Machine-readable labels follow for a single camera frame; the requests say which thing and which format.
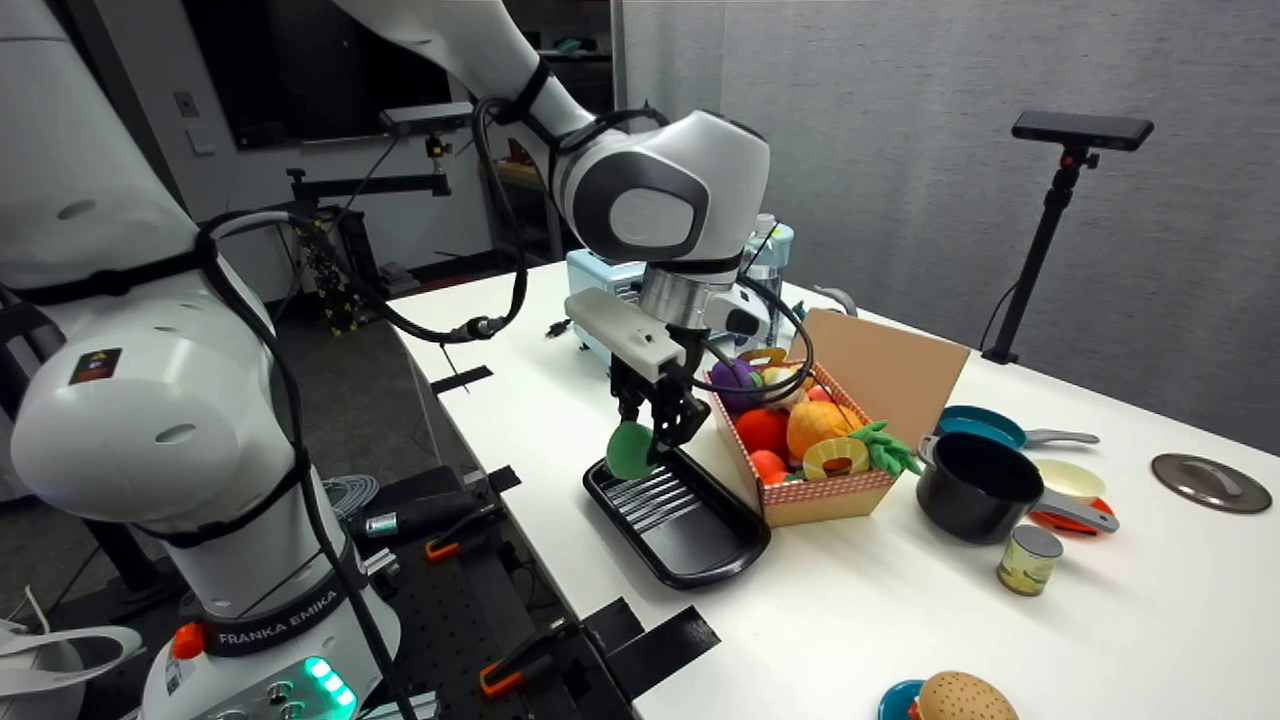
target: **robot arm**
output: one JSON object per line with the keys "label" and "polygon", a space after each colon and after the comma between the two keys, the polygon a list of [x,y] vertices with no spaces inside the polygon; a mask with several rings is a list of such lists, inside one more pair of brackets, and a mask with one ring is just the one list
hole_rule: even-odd
{"label": "robot arm", "polygon": [[570,314],[611,349],[620,415],[635,420],[649,399],[657,449],[693,440],[707,415],[693,399],[703,313],[736,278],[765,199],[768,144],[707,110],[635,137],[610,127],[545,71],[501,0],[335,4],[454,71],[509,122],[593,250],[649,258],[642,309],[600,292],[570,300]]}

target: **table surface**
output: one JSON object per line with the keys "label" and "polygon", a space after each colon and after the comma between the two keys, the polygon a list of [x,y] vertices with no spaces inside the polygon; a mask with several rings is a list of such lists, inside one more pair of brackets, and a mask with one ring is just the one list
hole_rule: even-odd
{"label": "table surface", "polygon": [[[428,327],[501,314],[509,277],[403,294]],[[626,543],[584,493],[618,426],[610,371],[566,319],[566,264],[536,266],[525,314],[488,345],[407,341],[428,380],[488,363],[491,375],[443,392],[443,408],[483,468],[512,463],[504,493],[529,539],[582,615],[626,597],[653,629],[696,604],[720,648],[635,701],[645,715],[878,715],[883,687],[963,668],[1001,684],[1025,715],[1275,715],[1280,674],[1280,512],[1229,516],[1152,481],[1159,451],[1224,459],[1275,481],[1280,459],[1078,383],[968,355],[954,403],[988,403],[1028,426],[1087,426],[1102,449],[1034,451],[1108,481],[1119,530],[1063,539],[1070,556],[1038,601],[994,577],[1001,549],[938,530],[903,477],[873,516],[778,526],[736,578],[678,592]],[[727,455],[723,420],[690,451],[732,493],[753,477]]]}

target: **metal plate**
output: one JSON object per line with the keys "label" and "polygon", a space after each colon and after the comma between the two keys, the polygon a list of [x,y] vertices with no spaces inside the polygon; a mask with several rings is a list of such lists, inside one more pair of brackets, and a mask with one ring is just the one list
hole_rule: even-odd
{"label": "metal plate", "polygon": [[1272,506],[1272,493],[1262,481],[1204,455],[1164,451],[1152,459],[1152,472],[1175,495],[1218,512],[1252,516]]}

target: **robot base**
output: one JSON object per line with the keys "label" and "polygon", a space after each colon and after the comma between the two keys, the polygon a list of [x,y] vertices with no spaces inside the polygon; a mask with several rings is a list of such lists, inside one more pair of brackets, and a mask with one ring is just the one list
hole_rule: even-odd
{"label": "robot base", "polygon": [[[388,645],[401,652],[401,615],[366,587],[366,604]],[[335,604],[328,618],[298,640],[253,656],[176,661],[162,648],[137,720],[253,720],[253,715],[355,715],[380,684],[380,668],[366,645],[353,604]]]}

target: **black mount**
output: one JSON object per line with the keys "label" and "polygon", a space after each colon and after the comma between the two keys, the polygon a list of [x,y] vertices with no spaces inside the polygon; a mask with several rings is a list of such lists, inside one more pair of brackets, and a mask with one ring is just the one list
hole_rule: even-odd
{"label": "black mount", "polygon": [[998,363],[1017,363],[1012,336],[1025,324],[1025,313],[1034,303],[1034,292],[1038,292],[1038,278],[1042,278],[1058,220],[1071,205],[1071,189],[1079,178],[1079,167],[1097,167],[1097,151],[1087,151],[1087,144],[1070,144],[1062,164],[1058,164],[1058,174],[1053,174],[1053,182],[1045,192],[1045,210],[1042,210],[1042,223],[1038,223],[1038,240],[1028,248],[1025,271],[1017,277],[1001,336],[998,336],[994,349],[985,349],[985,355],[998,361]]}
{"label": "black mount", "polygon": [[1071,110],[1021,110],[1017,117],[1017,122],[1012,122],[1017,139],[1062,144],[1063,154],[1058,164],[1053,189],[1045,192],[1038,240],[1028,248],[1025,271],[1017,277],[1001,336],[994,349],[985,349],[988,361],[1017,363],[1012,336],[1034,303],[1042,264],[1047,254],[1058,220],[1071,205],[1071,189],[1079,178],[1079,167],[1097,167],[1097,146],[1137,151],[1137,146],[1146,146],[1146,139],[1152,131],[1156,131],[1156,122],[1142,118],[1142,117],[1071,117]]}

